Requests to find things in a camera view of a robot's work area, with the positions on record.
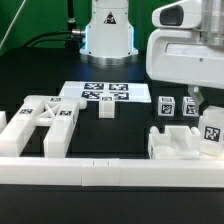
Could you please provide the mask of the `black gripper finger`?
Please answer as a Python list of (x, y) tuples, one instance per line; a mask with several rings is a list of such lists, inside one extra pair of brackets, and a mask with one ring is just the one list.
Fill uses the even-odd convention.
[(188, 86), (188, 93), (192, 98), (193, 102), (195, 103), (195, 111), (200, 113), (200, 106), (204, 101), (204, 97), (201, 92), (201, 88), (195, 85)]

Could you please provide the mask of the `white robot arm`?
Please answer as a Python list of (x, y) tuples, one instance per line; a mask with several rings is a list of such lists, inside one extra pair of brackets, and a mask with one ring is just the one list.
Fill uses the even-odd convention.
[(146, 72), (186, 84), (195, 104), (202, 87), (224, 89), (224, 0), (177, 0), (152, 13)]

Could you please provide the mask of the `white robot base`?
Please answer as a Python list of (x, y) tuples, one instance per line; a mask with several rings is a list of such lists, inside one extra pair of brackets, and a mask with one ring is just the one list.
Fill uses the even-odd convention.
[(92, 0), (92, 18), (85, 28), (82, 60), (122, 65), (138, 57), (134, 28), (128, 19), (129, 0)]

